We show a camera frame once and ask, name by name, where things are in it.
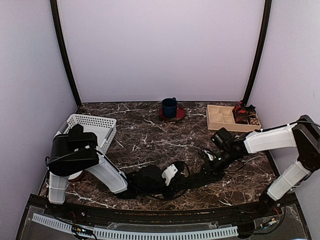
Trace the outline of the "black necktie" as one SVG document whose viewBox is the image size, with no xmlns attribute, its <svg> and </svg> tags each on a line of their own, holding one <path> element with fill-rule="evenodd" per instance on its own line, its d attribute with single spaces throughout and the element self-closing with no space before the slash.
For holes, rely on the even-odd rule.
<svg viewBox="0 0 320 240">
<path fill-rule="evenodd" d="M 208 171 L 201 171 L 195 174 L 192 174 L 190 177 L 187 177 L 187 188 L 195 189 L 203 187 L 209 184 L 215 184 L 223 179 L 225 176 L 224 172 L 215 173 Z"/>
</svg>

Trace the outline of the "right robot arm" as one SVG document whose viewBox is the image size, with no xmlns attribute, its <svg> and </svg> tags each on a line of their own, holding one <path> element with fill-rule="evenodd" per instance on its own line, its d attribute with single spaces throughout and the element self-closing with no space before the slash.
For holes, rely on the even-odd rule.
<svg viewBox="0 0 320 240">
<path fill-rule="evenodd" d="M 259 196 L 255 213 L 260 217 L 266 217 L 288 192 L 320 169 L 320 125 L 307 114 L 284 125 L 261 128 L 241 135 L 232 134 L 223 127 L 215 132 L 211 141 L 220 152 L 213 153 L 204 148 L 199 154 L 208 162 L 209 170 L 215 177 L 221 175 L 232 163 L 248 155 L 283 152 L 287 149 L 296 151 L 291 165 Z"/>
</svg>

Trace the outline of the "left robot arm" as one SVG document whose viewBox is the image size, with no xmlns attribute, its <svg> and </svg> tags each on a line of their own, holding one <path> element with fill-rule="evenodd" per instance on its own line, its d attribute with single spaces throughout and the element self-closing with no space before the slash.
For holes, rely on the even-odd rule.
<svg viewBox="0 0 320 240">
<path fill-rule="evenodd" d="M 125 174 L 99 150 L 98 137 L 94 132 L 86 132 L 76 124 L 68 133 L 53 138 L 50 156 L 45 165 L 49 171 L 47 200 L 51 210 L 60 218 L 71 213 L 65 203 L 69 177 L 87 171 L 100 180 L 119 199 L 131 200 L 139 195 L 161 201 L 174 200 L 182 196 L 188 182 L 178 183 L 177 178 L 190 169 L 183 161 L 175 161 L 162 170 L 156 165 L 148 165 L 138 171 Z"/>
</svg>

